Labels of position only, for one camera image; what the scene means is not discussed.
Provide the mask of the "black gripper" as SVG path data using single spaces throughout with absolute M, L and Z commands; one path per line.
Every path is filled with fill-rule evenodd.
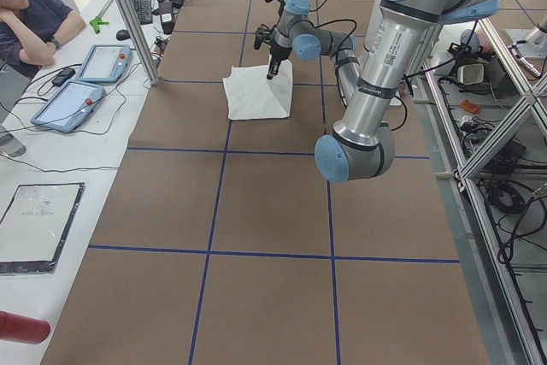
M 287 60 L 292 52 L 292 47 L 279 44 L 275 39 L 270 41 L 270 62 L 268 64 L 267 79 L 273 79 L 279 74 L 280 62 Z

